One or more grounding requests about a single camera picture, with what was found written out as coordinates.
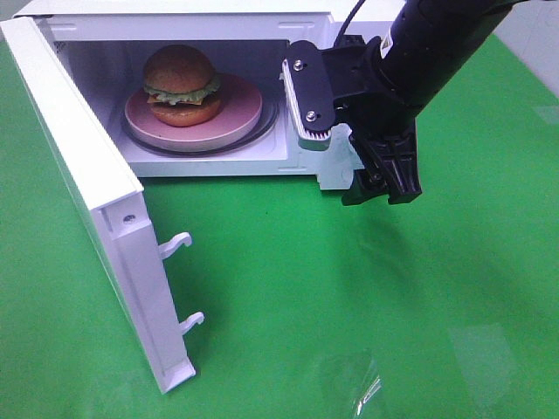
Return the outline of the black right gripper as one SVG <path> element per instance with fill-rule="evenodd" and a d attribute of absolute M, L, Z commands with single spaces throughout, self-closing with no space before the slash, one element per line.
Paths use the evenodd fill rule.
<path fill-rule="evenodd" d="M 422 194 L 416 120 L 381 73 L 380 46 L 381 39 L 372 38 L 351 70 L 365 92 L 340 100 L 340 121 L 350 127 L 349 143 L 363 165 L 342 196 L 346 206 L 378 196 L 410 203 Z"/>

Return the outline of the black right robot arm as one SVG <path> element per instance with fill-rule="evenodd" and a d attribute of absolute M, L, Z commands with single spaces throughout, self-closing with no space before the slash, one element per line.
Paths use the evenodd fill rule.
<path fill-rule="evenodd" d="M 513 9 L 512 1 L 408 1 L 352 73 L 362 90 L 336 99 L 363 167 L 345 205 L 377 196 L 410 203 L 421 192 L 416 118 Z"/>

